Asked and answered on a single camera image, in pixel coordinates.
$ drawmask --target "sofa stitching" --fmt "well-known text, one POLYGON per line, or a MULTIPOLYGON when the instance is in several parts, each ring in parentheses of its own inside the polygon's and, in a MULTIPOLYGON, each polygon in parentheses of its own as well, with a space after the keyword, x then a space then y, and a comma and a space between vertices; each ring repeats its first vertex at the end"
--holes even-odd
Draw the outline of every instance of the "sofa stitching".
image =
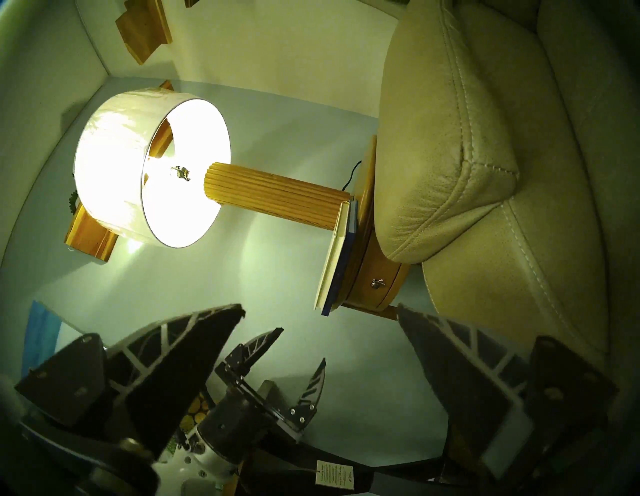
MULTIPOLYGON (((579 339, 582 342, 586 343, 589 347, 591 347, 592 349, 596 350, 599 353, 606 353, 606 350, 603 350, 600 346, 597 346, 595 344, 593 344, 592 342, 590 342, 585 336, 582 335, 582 333, 575 329, 573 326, 570 326, 560 315, 560 313, 558 312, 558 310, 556 309, 556 307, 554 306, 554 304, 552 303, 550 296, 547 294, 547 292, 545 291, 544 287, 542 286, 542 282, 540 281, 540 279, 538 278, 538 274, 536 274, 535 270, 533 270, 533 265, 531 263, 531 261, 529 260, 527 254, 525 253, 524 249, 522 248, 522 245, 520 244, 520 240, 518 239, 518 236, 516 236, 515 231, 513 230, 513 227, 511 225, 511 220, 509 219, 509 216, 507 215, 507 212, 504 208, 504 202, 501 205, 502 207, 502 212, 504 213, 504 216, 507 218, 507 223, 509 224, 509 228, 511 229, 511 232, 513 233, 513 236, 515 237, 516 241, 518 242, 518 246, 520 247, 520 251, 522 251, 522 254, 524 255, 524 257, 527 259, 527 262, 529 263, 529 267, 531 268, 531 271, 533 272, 533 274, 536 276, 536 279, 538 280, 538 283, 540 284, 540 287, 542 288, 542 291, 545 293, 545 296, 548 299, 548 302, 551 304, 551 307, 554 309, 554 311, 556 312, 558 318, 560 318, 560 321, 564 324, 564 326, 566 327, 566 329, 569 331, 569 334, 571 334, 571 336, 574 339, 579 339)), ((509 204, 509 208, 511 209, 511 211, 513 212, 513 214, 516 214, 515 208, 509 204)))
POLYGON ((512 176, 514 176, 516 179, 518 178, 519 174, 517 172, 514 172, 513 170, 507 170, 507 169, 503 169, 502 167, 496 167, 495 165, 490 165, 490 164, 479 164, 477 162, 471 162, 471 165, 481 165, 482 167, 488 167, 489 169, 493 169, 495 171, 498 172, 504 172, 506 174, 511 174, 512 176))
MULTIPOLYGON (((447 43, 447 34, 449 33, 449 30, 447 29, 447 20, 445 18, 445 14, 448 11, 443 7, 443 0, 440 0, 440 28, 442 29, 442 40, 444 42, 445 45, 445 49, 447 50, 447 58, 449 59, 449 70, 451 71, 451 79, 453 81, 453 87, 456 91, 456 108, 458 109, 458 120, 460 121, 460 143, 461 143, 461 147, 462 147, 462 163, 460 164, 460 175, 458 176, 458 180, 456 181, 456 185, 451 189, 451 193, 449 194, 449 196, 447 197, 447 200, 433 213, 433 215, 431 215, 421 226, 419 231, 422 232, 425 227, 432 223, 435 222, 438 218, 441 218, 443 215, 445 215, 449 210, 451 210, 451 207, 453 205, 455 205, 456 203, 458 203, 458 200, 460 198, 462 198, 462 196, 465 194, 465 191, 467 190, 467 186, 469 185, 469 180, 471 179, 471 175, 473 173, 473 160, 471 160, 470 165, 470 171, 469 171, 469 175, 467 176, 467 181, 465 183, 464 188, 462 188, 462 191, 460 192, 460 195, 458 196, 458 199, 451 202, 443 211, 438 212, 438 210, 440 210, 440 208, 442 208, 442 206, 444 206, 444 204, 446 204, 453 196, 454 192, 456 191, 456 186, 458 185, 458 181, 460 181, 460 177, 462 175, 463 172, 463 163, 465 160, 465 152, 464 152, 464 133, 463 133, 463 128, 462 128, 462 111, 460 109, 460 93, 458 92, 458 87, 456 85, 456 81, 455 78, 453 77, 453 64, 451 61, 451 53, 453 53, 454 59, 456 60, 456 66, 458 68, 458 75, 460 76, 460 82, 462 84, 462 90, 463 90, 463 95, 465 97, 465 107, 467 108, 467 119, 469 116, 469 108, 467 105, 467 96, 466 96, 466 91, 465 91, 465 83, 462 80, 462 74, 460 73, 460 66, 458 65, 458 57, 456 55, 456 51, 454 48, 454 44, 453 41, 451 40, 451 34, 449 34, 449 43, 447 43)), ((471 133, 471 157, 473 159, 473 132, 471 133)))
MULTIPOLYGON (((454 46, 454 43, 451 43, 451 51, 453 52, 453 56, 456 60, 456 68, 458 69, 458 75, 460 76, 460 82, 462 83, 462 95, 465 98, 465 108, 467 109, 467 121, 469 122, 469 133, 471 134, 471 160, 470 162, 473 163, 474 161, 474 128, 473 125, 471 124, 471 114, 469 113, 469 104, 467 101, 467 87, 465 86, 465 78, 462 77, 462 71, 460 70, 460 62, 458 61, 458 54, 456 53, 456 48, 454 46)), ((462 116, 460 116, 460 131, 462 131, 462 116)))
MULTIPOLYGON (((447 51, 447 59, 449 60, 449 70, 451 71, 451 79, 453 81, 453 88, 454 91, 456 92, 456 109, 458 110, 458 119, 460 121, 460 143, 462 143, 463 141, 463 131, 462 131, 462 112, 460 111, 460 95, 458 93, 458 87, 456 86, 456 81, 455 78, 453 77, 453 64, 451 61, 451 54, 449 51, 449 45, 447 43, 447 35, 445 32, 445 24, 444 24, 444 8, 442 6, 442 0, 440 0, 440 29, 442 30, 442 42, 444 43, 444 47, 445 50, 447 51)), ((460 164, 460 173, 462 174, 462 164, 460 164)), ((464 193, 464 191, 467 188, 467 184, 465 184, 464 189, 462 190, 462 193, 464 193)), ((438 214, 438 211, 442 208, 442 206, 444 204, 446 204, 451 197, 453 196, 454 191, 456 190, 455 186, 454 188, 451 190, 451 193, 449 194, 449 196, 447 197, 447 200, 445 200, 445 202, 436 209, 436 211, 430 215, 422 224, 420 224, 420 226, 413 231, 413 233, 409 236, 409 238, 407 238, 398 248, 396 248, 390 255, 389 258, 390 259, 394 259, 394 257, 397 257, 398 255, 401 255, 406 249, 407 247, 409 247, 409 245, 411 244, 411 242, 413 241, 414 238, 416 238, 428 225, 429 223, 431 223, 434 219, 437 219, 438 217, 442 216, 443 214, 445 214, 450 208, 451 205, 448 206, 444 211, 440 212, 440 214, 438 214)))
POLYGON ((438 307, 436 307, 436 302, 433 301, 433 297, 431 295, 431 289, 429 289, 429 283, 427 282, 426 278, 424 279, 424 285, 427 287, 427 292, 429 293, 429 299, 431 300, 431 304, 433 305, 433 308, 435 309, 436 313, 439 315, 440 312, 438 311, 438 307))
POLYGON ((549 296, 549 293, 547 292, 547 290, 545 289, 544 285, 542 284, 542 281, 541 281, 540 277, 538 276, 536 270, 533 268, 533 263, 531 262, 531 260, 527 256, 527 252, 524 251, 524 248, 522 247, 522 244, 520 243, 518 235, 516 234, 515 230, 513 229, 513 225, 511 224, 511 219, 509 219, 509 216, 507 215, 507 211, 504 208, 504 202, 502 203, 502 205, 500 205, 500 208, 502 208, 502 213, 504 214, 504 218, 507 219, 507 224, 509 225, 509 229, 511 229, 511 232, 513 233, 513 237, 515 238, 516 243, 518 243, 518 247, 520 248, 520 251, 522 252, 522 255, 524 255, 525 260, 529 264, 529 268, 531 269, 531 272, 533 272, 533 275, 536 277, 536 280, 538 281, 538 284, 540 284, 540 289, 542 290, 542 292, 547 297, 547 301, 549 302, 549 305, 551 305, 551 308, 554 309, 554 312, 556 313, 556 315, 560 319, 560 322, 562 322, 562 324, 567 328, 567 330, 573 335, 573 332, 572 332, 571 328, 569 327, 569 324, 567 324, 567 322, 564 320, 562 315, 560 315, 560 312, 558 312, 558 309, 554 305, 554 302, 551 301, 551 297, 549 296))

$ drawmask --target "paper tag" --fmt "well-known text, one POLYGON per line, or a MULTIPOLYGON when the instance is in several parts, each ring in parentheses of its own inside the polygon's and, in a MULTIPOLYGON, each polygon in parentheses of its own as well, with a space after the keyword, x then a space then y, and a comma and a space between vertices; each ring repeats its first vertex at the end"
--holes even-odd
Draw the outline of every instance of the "paper tag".
POLYGON ((316 465, 316 484, 331 488, 354 490, 353 467, 320 461, 316 465))

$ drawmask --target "book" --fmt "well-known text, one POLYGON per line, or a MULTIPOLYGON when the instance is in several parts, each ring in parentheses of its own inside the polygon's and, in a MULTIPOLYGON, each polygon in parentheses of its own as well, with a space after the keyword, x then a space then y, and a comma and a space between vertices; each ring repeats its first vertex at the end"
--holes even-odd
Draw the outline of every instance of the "book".
POLYGON ((29 369, 38 368, 54 353, 80 336, 81 332, 64 322, 39 301, 34 301, 24 333, 22 377, 29 374, 29 369))
POLYGON ((349 219, 347 220, 347 232, 342 244, 342 250, 338 258, 338 264, 336 265, 335 272, 329 286, 329 293, 324 307, 322 309, 322 315, 328 316, 329 312, 334 310, 334 303, 338 299, 338 293, 340 292, 340 286, 342 285, 342 279, 344 273, 347 270, 349 264, 349 257, 351 256, 351 249, 353 242, 356 239, 356 229, 358 228, 358 200, 352 198, 349 202, 349 219))
POLYGON ((344 239, 347 234, 348 221, 349 202, 342 202, 342 205, 340 205, 340 211, 338 212, 338 218, 335 221, 335 227, 333 228, 329 250, 327 251, 326 259, 324 260, 324 267, 320 277, 320 282, 318 283, 314 310, 317 308, 324 308, 324 303, 329 295, 333 275, 338 265, 342 245, 344 244, 344 239))

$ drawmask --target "beige leather sofa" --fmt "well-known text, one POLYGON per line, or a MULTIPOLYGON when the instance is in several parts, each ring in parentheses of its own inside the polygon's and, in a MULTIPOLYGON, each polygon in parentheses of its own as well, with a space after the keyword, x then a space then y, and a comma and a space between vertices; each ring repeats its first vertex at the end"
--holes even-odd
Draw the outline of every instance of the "beige leather sofa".
POLYGON ((375 225, 438 312, 638 368, 640 92, 579 0, 412 0, 385 62, 375 225))

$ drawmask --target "blue book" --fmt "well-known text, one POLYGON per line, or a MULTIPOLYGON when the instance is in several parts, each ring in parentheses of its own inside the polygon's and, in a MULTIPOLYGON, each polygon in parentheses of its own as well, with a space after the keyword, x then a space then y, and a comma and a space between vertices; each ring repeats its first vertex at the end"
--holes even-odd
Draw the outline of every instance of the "blue book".
POLYGON ((358 228, 358 200, 352 198, 349 201, 349 218, 347 220, 347 232, 344 236, 344 243, 340 250, 340 256, 338 263, 331 279, 331 286, 329 286, 329 293, 324 301, 322 308, 322 315, 325 317, 331 312, 331 308, 338 298, 340 286, 342 285, 342 279, 344 273, 347 270, 349 264, 349 257, 351 256, 351 249, 353 247, 353 241, 356 239, 356 229, 358 228))
POLYGON ((64 322, 39 301, 31 304, 29 321, 24 333, 24 349, 22 352, 22 377, 29 374, 29 369, 37 369, 53 354, 82 333, 64 322))

